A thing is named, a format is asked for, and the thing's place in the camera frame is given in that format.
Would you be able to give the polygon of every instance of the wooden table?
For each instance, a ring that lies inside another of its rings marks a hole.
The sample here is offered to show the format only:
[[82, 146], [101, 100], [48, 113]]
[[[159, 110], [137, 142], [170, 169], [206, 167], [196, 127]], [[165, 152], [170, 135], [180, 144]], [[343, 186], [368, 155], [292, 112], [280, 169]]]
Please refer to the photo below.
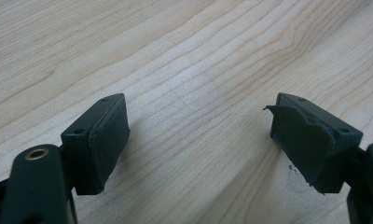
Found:
[[373, 1], [0, 2], [0, 180], [126, 95], [129, 143], [80, 223], [348, 223], [348, 187], [317, 193], [270, 139], [280, 91], [373, 143]]

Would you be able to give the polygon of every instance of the mounting hole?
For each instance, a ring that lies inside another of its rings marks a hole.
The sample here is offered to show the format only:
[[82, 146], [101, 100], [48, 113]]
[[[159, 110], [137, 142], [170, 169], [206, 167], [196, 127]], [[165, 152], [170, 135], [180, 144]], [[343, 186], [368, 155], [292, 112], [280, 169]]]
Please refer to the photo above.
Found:
[[83, 133], [83, 132], [85, 132], [85, 130], [83, 130], [83, 129], [77, 129], [77, 130], [74, 131], [74, 133], [76, 133], [76, 134]]
[[345, 128], [339, 128], [339, 130], [340, 130], [341, 132], [343, 132], [343, 133], [349, 133], [349, 132], [350, 132], [350, 130], [345, 129]]
[[49, 150], [47, 148], [37, 148], [37, 149], [32, 150], [31, 152], [27, 153], [25, 159], [27, 161], [39, 160], [39, 159], [47, 156], [48, 153], [49, 153]]

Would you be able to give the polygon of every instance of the dark green plastic part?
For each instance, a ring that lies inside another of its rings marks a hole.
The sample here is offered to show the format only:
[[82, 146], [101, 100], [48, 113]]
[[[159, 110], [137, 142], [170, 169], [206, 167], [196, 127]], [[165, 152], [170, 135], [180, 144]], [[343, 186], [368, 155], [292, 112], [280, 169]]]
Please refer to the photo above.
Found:
[[[37, 150], [46, 150], [48, 155], [37, 160], [26, 159]], [[0, 223], [73, 223], [75, 217], [69, 202], [58, 148], [31, 147], [14, 160]]]
[[312, 102], [279, 93], [271, 137], [280, 144], [306, 181], [321, 193], [339, 193], [347, 155], [359, 149], [362, 133]]
[[62, 133], [78, 195], [95, 195], [114, 170], [130, 134], [125, 95], [107, 96]]

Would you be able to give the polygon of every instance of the light wooden surface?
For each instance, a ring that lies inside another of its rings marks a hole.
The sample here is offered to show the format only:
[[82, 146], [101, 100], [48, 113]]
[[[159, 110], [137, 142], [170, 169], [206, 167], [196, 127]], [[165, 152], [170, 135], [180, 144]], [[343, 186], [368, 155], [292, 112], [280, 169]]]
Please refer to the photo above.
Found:
[[373, 143], [373, 1], [0, 1], [0, 180], [98, 99], [131, 138], [80, 223], [348, 223], [269, 138], [279, 91]]

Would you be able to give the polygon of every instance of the wood grain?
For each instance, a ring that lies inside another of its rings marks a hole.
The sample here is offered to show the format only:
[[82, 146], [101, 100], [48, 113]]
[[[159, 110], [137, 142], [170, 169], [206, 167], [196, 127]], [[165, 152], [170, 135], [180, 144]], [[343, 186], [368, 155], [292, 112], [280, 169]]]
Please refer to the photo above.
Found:
[[269, 138], [279, 91], [373, 143], [373, 1], [0, 2], [0, 180], [124, 92], [131, 138], [80, 223], [348, 223]]

